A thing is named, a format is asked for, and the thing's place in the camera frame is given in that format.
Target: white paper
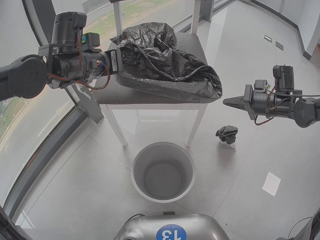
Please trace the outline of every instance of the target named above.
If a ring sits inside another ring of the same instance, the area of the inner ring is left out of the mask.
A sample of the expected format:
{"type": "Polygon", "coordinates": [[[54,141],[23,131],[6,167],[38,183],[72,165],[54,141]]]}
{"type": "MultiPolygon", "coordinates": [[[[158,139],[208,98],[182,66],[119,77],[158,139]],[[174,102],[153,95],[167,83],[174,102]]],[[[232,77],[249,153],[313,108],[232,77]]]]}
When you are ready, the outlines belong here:
{"type": "Polygon", "coordinates": [[[262,189],[268,192],[269,194],[275,196],[277,193],[280,181],[281,179],[279,179],[277,176],[269,172],[262,189]]]}

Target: chair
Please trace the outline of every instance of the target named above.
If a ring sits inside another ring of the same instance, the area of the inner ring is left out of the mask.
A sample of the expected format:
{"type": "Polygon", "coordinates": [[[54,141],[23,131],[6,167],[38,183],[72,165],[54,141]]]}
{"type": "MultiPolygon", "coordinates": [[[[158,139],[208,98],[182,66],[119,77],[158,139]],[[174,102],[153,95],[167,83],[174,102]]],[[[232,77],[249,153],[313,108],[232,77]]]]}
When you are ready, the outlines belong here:
{"type": "MultiPolygon", "coordinates": [[[[116,31],[117,34],[119,34],[122,30],[120,1],[123,0],[109,1],[113,3],[116,31]]],[[[194,0],[191,34],[175,34],[177,37],[177,49],[194,54],[203,62],[207,63],[205,53],[197,36],[200,1],[201,0],[194,0]]],[[[116,45],[111,43],[109,49],[114,49],[115,47],[116,45]]],[[[106,76],[101,77],[96,81],[95,86],[101,86],[105,81],[106,76]]],[[[198,110],[192,130],[185,142],[186,146],[190,146],[207,107],[207,104],[187,102],[185,100],[168,98],[121,86],[116,82],[113,75],[111,76],[110,82],[106,88],[102,90],[94,90],[92,95],[100,105],[102,112],[123,146],[127,145],[127,141],[112,110],[198,110]]]]}

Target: gray seat cushion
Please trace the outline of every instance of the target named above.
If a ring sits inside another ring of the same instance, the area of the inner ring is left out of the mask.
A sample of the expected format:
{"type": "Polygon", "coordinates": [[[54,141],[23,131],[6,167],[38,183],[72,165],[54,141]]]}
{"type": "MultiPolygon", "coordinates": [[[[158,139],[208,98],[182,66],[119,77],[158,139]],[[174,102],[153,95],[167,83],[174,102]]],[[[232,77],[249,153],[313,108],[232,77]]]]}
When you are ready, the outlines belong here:
{"type": "MultiPolygon", "coordinates": [[[[177,37],[177,49],[194,54],[204,63],[207,64],[205,53],[202,49],[200,40],[197,35],[189,33],[175,33],[177,37]]],[[[116,48],[114,43],[111,43],[109,49],[116,48]]],[[[95,86],[104,85],[107,77],[97,79],[95,86]]],[[[119,85],[114,75],[111,75],[110,82],[106,88],[102,90],[93,90],[92,95],[99,104],[178,104],[178,103],[193,103],[190,101],[168,98],[150,94],[140,90],[134,90],[129,87],[119,85]]]]}

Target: black plastic bag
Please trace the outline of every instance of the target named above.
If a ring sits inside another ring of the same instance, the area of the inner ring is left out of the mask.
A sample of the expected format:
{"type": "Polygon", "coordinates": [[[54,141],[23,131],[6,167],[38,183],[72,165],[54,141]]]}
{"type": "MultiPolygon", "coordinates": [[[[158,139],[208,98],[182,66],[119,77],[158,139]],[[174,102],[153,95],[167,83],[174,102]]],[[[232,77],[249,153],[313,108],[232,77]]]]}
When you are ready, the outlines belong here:
{"type": "Polygon", "coordinates": [[[236,134],[238,133],[238,128],[235,126],[223,126],[216,132],[216,136],[222,142],[226,142],[227,144],[232,144],[236,141],[236,134]]]}
{"type": "Polygon", "coordinates": [[[166,23],[128,27],[110,39],[121,50],[122,85],[151,94],[209,103],[222,97],[219,76],[196,56],[177,50],[174,30],[166,23]]]}

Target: barcode label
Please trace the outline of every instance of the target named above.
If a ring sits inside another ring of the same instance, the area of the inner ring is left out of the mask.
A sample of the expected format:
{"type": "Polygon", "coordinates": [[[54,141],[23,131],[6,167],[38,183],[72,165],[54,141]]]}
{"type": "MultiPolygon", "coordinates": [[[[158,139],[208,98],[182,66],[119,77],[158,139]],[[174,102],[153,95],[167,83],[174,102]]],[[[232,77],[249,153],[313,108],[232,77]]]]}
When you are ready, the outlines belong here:
{"type": "Polygon", "coordinates": [[[112,70],[117,71],[118,67],[117,67],[116,51],[115,50],[111,51],[111,62],[112,62],[112,70]]]}

